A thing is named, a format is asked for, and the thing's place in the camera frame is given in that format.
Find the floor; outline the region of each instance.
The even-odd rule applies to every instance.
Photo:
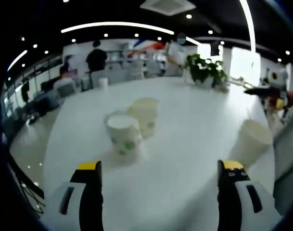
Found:
[[[55,119],[60,107],[48,112],[32,125],[24,125],[10,147],[16,163],[22,171],[40,188],[43,184],[42,166]]]

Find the desk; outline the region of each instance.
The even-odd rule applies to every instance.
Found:
[[[160,101],[156,134],[144,143],[147,160],[112,170],[103,161],[105,230],[217,230],[217,160],[227,158],[245,119],[268,126],[257,98],[238,86],[224,94],[161,77],[69,97],[47,145],[45,197],[69,181],[81,162],[111,149],[104,115],[140,97]],[[270,147],[248,173],[272,192],[274,168]]]

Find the green leaves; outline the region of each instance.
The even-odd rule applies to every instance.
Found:
[[[222,70],[222,61],[212,62],[211,59],[202,59],[199,54],[187,56],[185,68],[189,67],[193,81],[202,83],[208,78],[213,77],[216,83],[227,79],[227,74]]]

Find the white paper cup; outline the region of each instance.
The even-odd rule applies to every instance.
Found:
[[[108,78],[100,78],[98,80],[98,83],[99,83],[99,88],[100,89],[107,89],[108,88]]]
[[[124,163],[137,161],[142,155],[142,136],[137,120],[115,114],[109,116],[106,126],[118,160]]]
[[[249,166],[272,145],[271,131],[254,120],[245,120],[229,159]]]
[[[153,98],[141,98],[136,100],[127,113],[138,120],[142,137],[148,138],[154,135],[159,101]]]

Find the round table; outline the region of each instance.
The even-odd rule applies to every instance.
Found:
[[[103,118],[141,97],[160,101],[156,133],[144,141],[147,158],[107,168],[104,156],[112,144]],[[66,99],[51,131],[45,197],[69,181],[80,163],[99,158],[105,230],[217,230],[217,160],[227,159],[248,118],[268,126],[257,98],[234,85],[220,93],[161,77],[77,94]],[[273,147],[247,172],[272,193]]]

